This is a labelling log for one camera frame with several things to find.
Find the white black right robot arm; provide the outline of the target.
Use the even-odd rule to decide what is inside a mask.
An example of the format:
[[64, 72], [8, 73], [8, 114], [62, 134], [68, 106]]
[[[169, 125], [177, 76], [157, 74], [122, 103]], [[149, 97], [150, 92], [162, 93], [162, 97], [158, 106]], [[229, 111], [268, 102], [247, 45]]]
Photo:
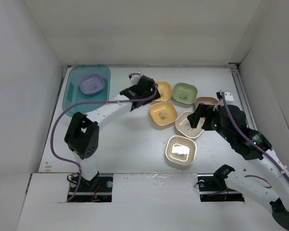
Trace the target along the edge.
[[216, 131], [224, 138], [237, 154], [264, 176], [271, 189], [245, 178], [228, 165], [214, 172], [214, 186], [242, 193], [265, 208], [281, 227], [289, 231], [289, 172], [278, 159], [271, 143], [260, 132], [248, 128], [245, 113], [235, 105], [201, 103], [187, 117], [192, 128], [202, 118], [202, 128]]

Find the purple panda plate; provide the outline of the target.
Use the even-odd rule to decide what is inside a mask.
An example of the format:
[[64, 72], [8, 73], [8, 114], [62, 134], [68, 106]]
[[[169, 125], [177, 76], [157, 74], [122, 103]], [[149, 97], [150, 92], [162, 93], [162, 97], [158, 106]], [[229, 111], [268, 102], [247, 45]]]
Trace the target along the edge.
[[79, 81], [79, 88], [85, 95], [93, 95], [103, 90], [105, 82], [99, 74], [90, 74], [82, 77]]

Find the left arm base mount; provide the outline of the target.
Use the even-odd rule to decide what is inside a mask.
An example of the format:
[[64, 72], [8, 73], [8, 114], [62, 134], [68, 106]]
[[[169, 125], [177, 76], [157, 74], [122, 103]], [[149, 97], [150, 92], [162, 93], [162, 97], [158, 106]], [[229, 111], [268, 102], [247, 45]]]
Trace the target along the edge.
[[76, 190], [79, 180], [79, 173], [69, 174], [67, 181], [69, 189], [67, 202], [70, 203], [110, 203], [112, 202], [113, 174], [97, 174], [92, 181], [81, 179], [80, 185]]

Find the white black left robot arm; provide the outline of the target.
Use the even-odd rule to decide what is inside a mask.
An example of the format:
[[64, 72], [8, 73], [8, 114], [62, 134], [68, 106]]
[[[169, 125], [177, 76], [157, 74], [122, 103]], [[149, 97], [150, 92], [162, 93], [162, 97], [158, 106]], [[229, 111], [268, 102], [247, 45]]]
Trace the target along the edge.
[[88, 191], [94, 190], [99, 182], [93, 154], [98, 149], [102, 128], [114, 119], [160, 98], [158, 84], [152, 78], [136, 73], [130, 74], [129, 78], [132, 86], [98, 109], [86, 114], [75, 113], [67, 129], [64, 140], [80, 165], [81, 185]]

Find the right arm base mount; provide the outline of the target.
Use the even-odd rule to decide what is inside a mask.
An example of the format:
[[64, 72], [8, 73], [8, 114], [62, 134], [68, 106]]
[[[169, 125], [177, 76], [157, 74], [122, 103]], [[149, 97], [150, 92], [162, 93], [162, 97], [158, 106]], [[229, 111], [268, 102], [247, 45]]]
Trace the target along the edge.
[[245, 202], [243, 194], [228, 188], [226, 177], [234, 172], [234, 168], [223, 165], [214, 173], [197, 174], [194, 188], [199, 190], [201, 202]]

